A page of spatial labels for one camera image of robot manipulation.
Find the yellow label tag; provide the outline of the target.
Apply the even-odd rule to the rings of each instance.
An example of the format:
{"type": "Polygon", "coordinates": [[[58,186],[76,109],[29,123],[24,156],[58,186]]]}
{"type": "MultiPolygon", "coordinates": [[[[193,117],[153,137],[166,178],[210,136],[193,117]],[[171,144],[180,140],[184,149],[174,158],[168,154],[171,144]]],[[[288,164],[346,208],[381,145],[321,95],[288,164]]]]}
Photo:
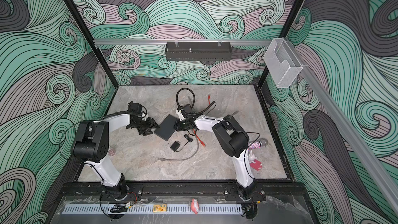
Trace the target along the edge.
{"type": "Polygon", "coordinates": [[[167,204],[155,204],[152,208],[153,213],[164,213],[167,212],[167,204]]]}

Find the pink toy on duct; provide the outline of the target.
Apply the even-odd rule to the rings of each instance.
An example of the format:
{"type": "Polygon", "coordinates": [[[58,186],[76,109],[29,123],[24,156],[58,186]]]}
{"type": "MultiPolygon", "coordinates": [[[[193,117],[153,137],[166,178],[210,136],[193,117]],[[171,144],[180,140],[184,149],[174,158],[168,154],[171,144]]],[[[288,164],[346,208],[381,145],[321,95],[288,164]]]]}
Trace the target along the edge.
{"type": "Polygon", "coordinates": [[[198,214],[200,211],[199,203],[197,199],[192,199],[190,203],[190,209],[194,214],[198,214]]]}

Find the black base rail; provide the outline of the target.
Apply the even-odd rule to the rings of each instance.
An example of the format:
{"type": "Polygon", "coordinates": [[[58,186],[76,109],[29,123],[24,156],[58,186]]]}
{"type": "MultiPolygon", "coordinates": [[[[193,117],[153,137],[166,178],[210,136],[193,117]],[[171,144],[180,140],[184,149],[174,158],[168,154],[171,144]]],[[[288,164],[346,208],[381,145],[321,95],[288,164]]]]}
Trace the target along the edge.
{"type": "Polygon", "coordinates": [[[106,201],[136,200],[147,201],[156,197],[213,197],[226,201],[264,201],[267,196],[305,195],[302,183],[289,180],[259,179],[247,196],[233,180],[166,180],[127,181],[124,193],[107,189],[99,182],[66,183],[61,189],[62,196],[102,196],[106,201]]]}

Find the black network switch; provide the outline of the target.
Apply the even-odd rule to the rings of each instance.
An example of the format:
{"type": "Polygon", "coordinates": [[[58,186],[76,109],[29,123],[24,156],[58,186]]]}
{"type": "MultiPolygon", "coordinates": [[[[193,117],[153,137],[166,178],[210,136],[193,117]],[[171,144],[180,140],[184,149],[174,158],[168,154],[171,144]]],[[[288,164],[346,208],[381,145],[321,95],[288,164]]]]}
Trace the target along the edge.
{"type": "Polygon", "coordinates": [[[176,117],[168,115],[159,125],[159,128],[155,129],[154,134],[164,141],[168,141],[175,132],[174,125],[177,120],[176,117]]]}

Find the black wall-mounted tray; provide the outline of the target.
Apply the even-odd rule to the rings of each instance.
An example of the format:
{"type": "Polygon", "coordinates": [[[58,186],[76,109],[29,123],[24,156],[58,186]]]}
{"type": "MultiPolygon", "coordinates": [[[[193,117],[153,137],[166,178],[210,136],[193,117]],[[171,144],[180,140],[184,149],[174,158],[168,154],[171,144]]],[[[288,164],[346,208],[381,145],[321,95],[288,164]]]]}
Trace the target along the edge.
{"type": "Polygon", "coordinates": [[[168,61],[229,61],[232,47],[229,42],[169,41],[165,47],[168,61]]]}

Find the white bunny pink figurine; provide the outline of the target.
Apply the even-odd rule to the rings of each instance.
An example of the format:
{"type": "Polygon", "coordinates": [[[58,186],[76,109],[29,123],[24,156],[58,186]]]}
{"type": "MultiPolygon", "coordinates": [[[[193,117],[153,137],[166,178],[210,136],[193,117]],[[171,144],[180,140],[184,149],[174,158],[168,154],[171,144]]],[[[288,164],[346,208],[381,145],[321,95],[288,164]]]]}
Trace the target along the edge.
{"type": "Polygon", "coordinates": [[[249,165],[252,169],[260,171],[262,169],[262,163],[255,157],[253,150],[248,153],[249,165]]]}

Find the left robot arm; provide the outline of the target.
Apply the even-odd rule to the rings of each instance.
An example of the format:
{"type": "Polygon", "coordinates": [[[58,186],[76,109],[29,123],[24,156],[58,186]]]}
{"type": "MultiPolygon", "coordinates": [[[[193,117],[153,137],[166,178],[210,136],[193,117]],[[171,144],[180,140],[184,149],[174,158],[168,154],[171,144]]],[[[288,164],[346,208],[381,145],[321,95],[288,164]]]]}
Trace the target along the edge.
{"type": "Polygon", "coordinates": [[[141,136],[153,134],[160,126],[148,116],[140,103],[130,102],[126,111],[88,120],[79,124],[71,148],[71,155],[80,159],[100,178],[101,185],[117,196],[128,192],[125,176],[113,165],[109,151],[110,134],[120,128],[136,129],[141,136]]]}

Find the clear plastic wall bin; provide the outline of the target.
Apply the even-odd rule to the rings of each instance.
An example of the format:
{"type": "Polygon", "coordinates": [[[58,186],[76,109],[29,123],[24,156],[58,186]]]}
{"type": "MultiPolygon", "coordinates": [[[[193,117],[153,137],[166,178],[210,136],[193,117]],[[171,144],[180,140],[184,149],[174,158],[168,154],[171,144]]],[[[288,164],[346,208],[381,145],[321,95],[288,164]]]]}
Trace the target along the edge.
{"type": "Polygon", "coordinates": [[[292,42],[274,38],[265,55],[264,62],[277,88],[289,88],[303,66],[292,42]]]}

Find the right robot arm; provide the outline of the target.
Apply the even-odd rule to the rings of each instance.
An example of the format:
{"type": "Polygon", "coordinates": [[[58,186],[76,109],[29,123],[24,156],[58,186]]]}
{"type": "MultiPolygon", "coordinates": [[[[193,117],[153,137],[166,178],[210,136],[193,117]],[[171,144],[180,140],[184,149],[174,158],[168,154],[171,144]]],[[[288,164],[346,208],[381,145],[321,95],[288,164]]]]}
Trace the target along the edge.
{"type": "Polygon", "coordinates": [[[204,112],[194,112],[189,104],[179,107],[176,113],[176,131],[207,131],[215,135],[224,153],[232,158],[238,194],[242,199],[251,198],[256,182],[249,165],[249,133],[231,115],[209,117],[204,112]]]}

